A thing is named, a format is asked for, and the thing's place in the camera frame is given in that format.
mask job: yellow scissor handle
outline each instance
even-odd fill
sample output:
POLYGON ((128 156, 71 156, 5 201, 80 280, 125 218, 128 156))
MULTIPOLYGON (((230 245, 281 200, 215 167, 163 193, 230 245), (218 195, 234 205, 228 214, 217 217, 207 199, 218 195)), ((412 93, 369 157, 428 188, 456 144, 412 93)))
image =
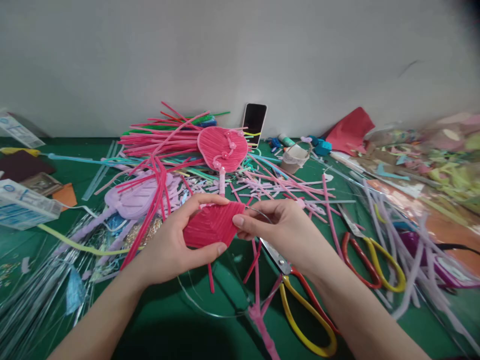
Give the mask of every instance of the yellow scissor handle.
POLYGON ((371 255, 371 260, 373 262, 373 267, 375 267, 375 270, 380 276, 380 280, 382 285, 387 288, 387 290, 390 290, 391 292, 394 293, 403 293, 405 291, 405 286, 407 284, 407 281, 405 279, 405 274, 402 271, 402 268, 400 265, 394 260, 394 258, 389 254, 387 250, 385 250, 378 242, 373 240, 371 237, 364 237, 363 240, 365 240, 368 250, 370 251, 371 255), (382 268, 380 267, 379 263, 379 257, 377 256, 377 252, 375 249, 379 250, 383 256, 387 259, 387 261, 393 265, 395 268, 396 272, 396 278, 398 281, 398 284, 393 287, 392 285, 389 284, 388 280, 385 278, 384 273, 382 271, 382 268))
POLYGON ((288 276, 283 276, 283 283, 280 284, 280 294, 281 294, 281 303, 283 304, 283 309, 285 310, 286 318, 290 323, 295 334, 300 338, 301 342, 305 344, 307 348, 313 351, 315 354, 329 358, 337 352, 337 338, 332 328, 325 322, 325 320, 320 316, 320 314, 314 309, 312 305, 309 304, 298 292, 294 289, 288 276), (289 303, 287 301, 287 294, 285 292, 285 286, 290 290, 292 295, 318 320, 318 322, 325 328, 328 337, 330 338, 330 344, 327 347, 320 347, 315 345, 313 342, 308 340, 305 335, 300 331, 300 328, 295 323, 294 317, 290 311, 289 303))

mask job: pink heart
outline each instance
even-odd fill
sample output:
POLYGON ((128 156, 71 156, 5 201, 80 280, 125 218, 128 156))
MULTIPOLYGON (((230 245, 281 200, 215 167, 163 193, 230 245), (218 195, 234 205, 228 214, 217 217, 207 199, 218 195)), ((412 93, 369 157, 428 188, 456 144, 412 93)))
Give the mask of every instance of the pink heart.
POLYGON ((214 159, 220 155, 216 161, 227 173, 237 170, 249 151, 247 140, 241 131, 218 126, 203 129, 198 135, 197 144, 210 169, 220 170, 214 165, 214 159))
POLYGON ((185 244, 192 248, 203 248, 213 243, 230 246, 237 228, 232 222, 234 215, 244 212, 245 205, 230 201, 227 205, 205 206, 183 229, 185 244))

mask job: phone screen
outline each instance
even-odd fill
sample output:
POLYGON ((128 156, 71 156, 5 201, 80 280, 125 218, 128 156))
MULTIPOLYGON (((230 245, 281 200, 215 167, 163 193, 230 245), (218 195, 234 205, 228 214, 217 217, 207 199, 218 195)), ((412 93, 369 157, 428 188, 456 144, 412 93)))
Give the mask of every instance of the phone screen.
MULTIPOLYGON (((267 113, 267 105, 248 103, 245 108, 245 117, 243 118, 243 127, 247 133, 257 134, 262 131, 264 126, 265 114, 267 113)), ((258 144, 260 135, 247 139, 249 143, 258 144)))

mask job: pink leaf craft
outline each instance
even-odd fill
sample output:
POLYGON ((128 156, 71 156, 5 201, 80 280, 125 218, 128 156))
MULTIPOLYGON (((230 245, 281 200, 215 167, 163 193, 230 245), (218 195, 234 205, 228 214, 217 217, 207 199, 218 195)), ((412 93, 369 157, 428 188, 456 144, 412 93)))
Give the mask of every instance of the pink leaf craft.
POLYGON ((183 229, 185 244, 192 248, 222 242, 228 246, 237 228, 232 222, 234 215, 244 212, 245 204, 230 201, 227 205, 205 206, 183 229))

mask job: right hand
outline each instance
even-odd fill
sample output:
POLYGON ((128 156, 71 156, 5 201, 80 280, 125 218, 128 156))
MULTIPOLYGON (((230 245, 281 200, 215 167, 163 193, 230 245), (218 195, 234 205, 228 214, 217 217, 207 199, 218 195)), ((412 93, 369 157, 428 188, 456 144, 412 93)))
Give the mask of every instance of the right hand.
POLYGON ((238 237, 245 240, 254 237, 264 239, 301 273, 309 273, 319 261, 320 254, 328 252, 328 249, 333 250, 295 201, 259 201, 252 208, 232 219, 238 228, 238 237), (273 224, 252 208, 264 213, 273 224))

